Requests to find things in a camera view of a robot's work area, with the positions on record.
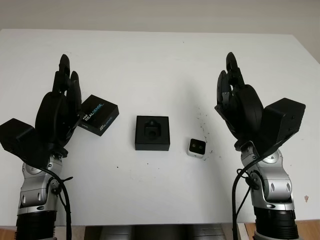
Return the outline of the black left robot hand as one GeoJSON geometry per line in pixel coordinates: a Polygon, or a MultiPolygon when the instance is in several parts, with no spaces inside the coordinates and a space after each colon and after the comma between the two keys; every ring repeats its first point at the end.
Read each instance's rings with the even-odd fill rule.
{"type": "Polygon", "coordinates": [[[67,157],[70,141],[84,113],[79,76],[71,71],[66,54],[60,58],[52,91],[42,99],[35,120],[35,130],[51,154],[67,157]]]}

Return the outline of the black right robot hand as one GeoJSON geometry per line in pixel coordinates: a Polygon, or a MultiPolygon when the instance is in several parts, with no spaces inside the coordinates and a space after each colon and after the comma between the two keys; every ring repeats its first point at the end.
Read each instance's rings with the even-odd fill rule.
{"type": "Polygon", "coordinates": [[[219,74],[216,98],[214,109],[236,138],[234,147],[240,152],[243,145],[258,135],[264,108],[255,89],[245,84],[232,52],[226,56],[226,70],[219,74]]]}

